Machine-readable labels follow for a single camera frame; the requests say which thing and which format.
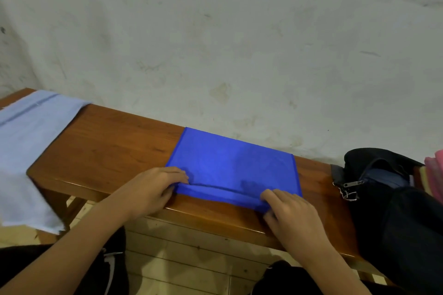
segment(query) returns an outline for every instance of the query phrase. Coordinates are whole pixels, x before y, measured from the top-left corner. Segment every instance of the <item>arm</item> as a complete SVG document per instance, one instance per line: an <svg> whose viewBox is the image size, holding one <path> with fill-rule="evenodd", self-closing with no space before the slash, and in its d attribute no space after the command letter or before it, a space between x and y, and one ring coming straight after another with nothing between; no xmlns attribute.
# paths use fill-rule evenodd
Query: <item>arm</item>
<svg viewBox="0 0 443 295"><path fill-rule="evenodd" d="M75 228L0 289L6 294L73 294L109 237L126 221L162 209L184 171L154 168L98 203Z"/></svg>
<svg viewBox="0 0 443 295"><path fill-rule="evenodd" d="M370 295L329 242L313 205L278 189L264 191L261 198L272 209L264 216L272 232L324 295Z"/></svg>

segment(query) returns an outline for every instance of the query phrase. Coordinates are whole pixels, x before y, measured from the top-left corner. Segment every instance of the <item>person's left arm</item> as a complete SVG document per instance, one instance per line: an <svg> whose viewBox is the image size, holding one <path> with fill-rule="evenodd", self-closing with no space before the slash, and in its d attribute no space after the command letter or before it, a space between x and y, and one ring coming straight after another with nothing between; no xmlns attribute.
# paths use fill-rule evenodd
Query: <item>person's left arm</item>
<svg viewBox="0 0 443 295"><path fill-rule="evenodd" d="M172 183L188 183L176 167L137 175L98 203L63 238L0 289L0 295L73 294L109 237L126 221L152 214L172 195Z"/></svg>

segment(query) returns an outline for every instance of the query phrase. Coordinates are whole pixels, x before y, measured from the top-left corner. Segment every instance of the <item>wooden surface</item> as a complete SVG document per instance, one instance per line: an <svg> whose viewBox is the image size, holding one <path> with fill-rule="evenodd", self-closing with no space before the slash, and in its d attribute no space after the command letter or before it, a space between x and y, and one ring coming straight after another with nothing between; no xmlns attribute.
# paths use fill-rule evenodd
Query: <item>wooden surface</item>
<svg viewBox="0 0 443 295"><path fill-rule="evenodd" d="M0 107L31 93L24 89ZM100 201L137 173L164 166L183 127L97 105L81 109L30 167L43 188ZM296 156L303 197L318 210L333 246L351 264L365 264L357 250L349 210L332 185L329 164ZM257 245L281 249L260 214L226 203L174 196L156 217Z"/></svg>

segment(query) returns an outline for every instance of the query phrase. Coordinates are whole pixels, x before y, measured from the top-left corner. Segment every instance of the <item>tile floor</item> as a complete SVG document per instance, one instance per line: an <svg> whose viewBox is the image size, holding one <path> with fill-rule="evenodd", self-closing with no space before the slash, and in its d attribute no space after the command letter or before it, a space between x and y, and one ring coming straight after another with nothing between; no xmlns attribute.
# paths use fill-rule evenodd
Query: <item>tile floor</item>
<svg viewBox="0 0 443 295"><path fill-rule="evenodd" d="M71 227L92 207L87 203ZM126 224L126 234L131 295L246 295L269 264L298 265L286 252L151 217ZM38 243L34 229L0 227L0 247Z"/></svg>

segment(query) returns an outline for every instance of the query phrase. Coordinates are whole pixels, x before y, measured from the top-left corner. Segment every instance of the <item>hand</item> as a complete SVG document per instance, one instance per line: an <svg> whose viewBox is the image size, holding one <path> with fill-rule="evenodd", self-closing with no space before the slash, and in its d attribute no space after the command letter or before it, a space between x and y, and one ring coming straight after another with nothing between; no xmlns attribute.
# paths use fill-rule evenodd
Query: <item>hand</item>
<svg viewBox="0 0 443 295"><path fill-rule="evenodd" d="M267 189L260 198L272 209L264 215L264 220L283 247L303 267L313 259L322 259L331 250L335 252L313 205L278 189Z"/></svg>
<svg viewBox="0 0 443 295"><path fill-rule="evenodd" d="M177 167L144 171L103 200L123 212L124 221L160 211L174 191L173 183L189 183L185 171Z"/></svg>

